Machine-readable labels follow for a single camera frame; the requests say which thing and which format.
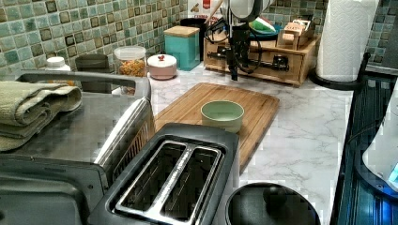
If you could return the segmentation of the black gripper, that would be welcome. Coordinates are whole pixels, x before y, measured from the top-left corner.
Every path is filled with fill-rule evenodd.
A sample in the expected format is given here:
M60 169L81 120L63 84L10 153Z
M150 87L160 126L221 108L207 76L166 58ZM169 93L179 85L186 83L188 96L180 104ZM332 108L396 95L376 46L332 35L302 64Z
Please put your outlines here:
M250 26L247 23L231 27L228 38L229 47L226 50L226 62L233 81L237 80L237 70L239 68L244 72L249 71L249 37Z

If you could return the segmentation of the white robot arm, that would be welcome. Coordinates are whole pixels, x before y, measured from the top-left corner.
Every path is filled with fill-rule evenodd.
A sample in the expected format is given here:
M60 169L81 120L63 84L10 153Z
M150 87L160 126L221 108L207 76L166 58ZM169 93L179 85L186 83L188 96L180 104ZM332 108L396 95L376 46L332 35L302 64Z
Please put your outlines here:
M225 21L227 40L226 63L231 79L237 80L238 69L252 73L244 66L248 64L248 53L252 32L250 22L255 21L275 0L222 0L222 18Z

